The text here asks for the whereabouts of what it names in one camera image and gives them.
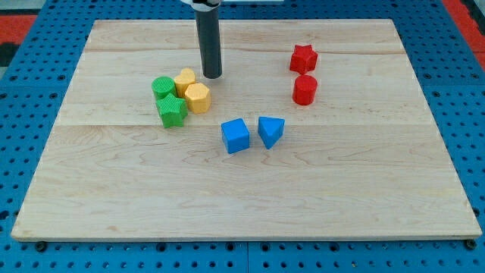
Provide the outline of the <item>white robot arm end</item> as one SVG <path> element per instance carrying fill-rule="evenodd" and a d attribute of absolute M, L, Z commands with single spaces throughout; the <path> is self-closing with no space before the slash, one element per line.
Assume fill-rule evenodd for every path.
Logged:
<path fill-rule="evenodd" d="M 182 3 L 189 5 L 196 11 L 207 12 L 218 8 L 221 0 L 181 0 Z"/>

